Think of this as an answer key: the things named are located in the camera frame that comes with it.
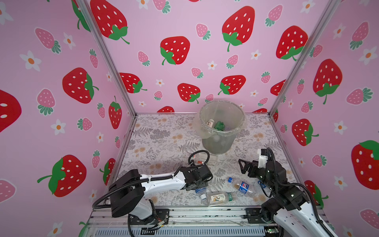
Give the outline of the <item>clear bottle blue label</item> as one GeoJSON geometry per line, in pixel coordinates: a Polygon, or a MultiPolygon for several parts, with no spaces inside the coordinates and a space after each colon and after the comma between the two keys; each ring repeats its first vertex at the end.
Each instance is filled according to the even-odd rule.
{"type": "Polygon", "coordinates": [[[265,192],[269,192],[270,191],[270,189],[262,181],[259,180],[258,184],[263,188],[263,190],[265,192]]]}
{"type": "Polygon", "coordinates": [[[207,192],[206,187],[199,188],[199,189],[195,190],[195,194],[200,198],[201,201],[204,201],[207,199],[206,192],[207,192]]]}

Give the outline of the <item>square bottle green cap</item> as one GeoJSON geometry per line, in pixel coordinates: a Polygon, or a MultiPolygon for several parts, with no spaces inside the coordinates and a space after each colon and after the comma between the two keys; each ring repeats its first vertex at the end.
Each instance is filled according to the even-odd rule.
{"type": "Polygon", "coordinates": [[[205,197],[207,206],[220,206],[225,205],[229,202],[237,200],[235,193],[231,192],[206,192],[203,197],[205,197]]]}

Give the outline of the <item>Pepsi label clear bottle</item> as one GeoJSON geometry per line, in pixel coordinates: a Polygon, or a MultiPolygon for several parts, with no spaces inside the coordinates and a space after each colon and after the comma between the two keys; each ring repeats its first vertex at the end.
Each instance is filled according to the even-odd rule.
{"type": "Polygon", "coordinates": [[[249,183],[246,183],[245,181],[239,179],[239,178],[234,178],[234,177],[229,177],[228,178],[228,183],[233,185],[233,187],[244,194],[245,196],[253,197],[254,192],[252,190],[252,186],[249,183]]]}

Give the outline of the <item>clear bottle red green label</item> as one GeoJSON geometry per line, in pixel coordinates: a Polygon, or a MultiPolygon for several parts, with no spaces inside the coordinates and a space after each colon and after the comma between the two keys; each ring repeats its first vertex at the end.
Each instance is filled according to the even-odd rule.
{"type": "MultiPolygon", "coordinates": [[[[198,153],[192,156],[191,160],[194,161],[196,165],[202,165],[207,161],[208,155],[206,153],[198,153]]],[[[221,163],[224,159],[221,156],[210,154],[207,165],[216,166],[221,163]]]]}

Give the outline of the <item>clear bottle orange label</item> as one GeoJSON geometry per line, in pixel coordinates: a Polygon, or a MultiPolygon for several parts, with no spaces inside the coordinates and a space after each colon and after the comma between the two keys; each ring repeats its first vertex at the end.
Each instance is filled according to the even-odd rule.
{"type": "Polygon", "coordinates": [[[215,122],[214,122],[213,119],[210,119],[210,120],[206,123],[206,125],[207,125],[208,127],[210,127],[210,128],[213,128],[213,127],[214,127],[214,124],[215,124],[215,122]]]}

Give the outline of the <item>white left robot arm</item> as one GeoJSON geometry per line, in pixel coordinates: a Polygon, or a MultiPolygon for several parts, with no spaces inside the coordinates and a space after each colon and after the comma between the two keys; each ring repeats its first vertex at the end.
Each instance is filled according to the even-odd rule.
{"type": "Polygon", "coordinates": [[[109,187],[113,218],[127,214],[141,220],[155,215],[154,203],[146,197],[154,193],[172,190],[192,191],[208,186],[213,174],[208,166],[180,167],[173,173],[160,175],[140,174],[137,169],[129,171],[109,187]]]}

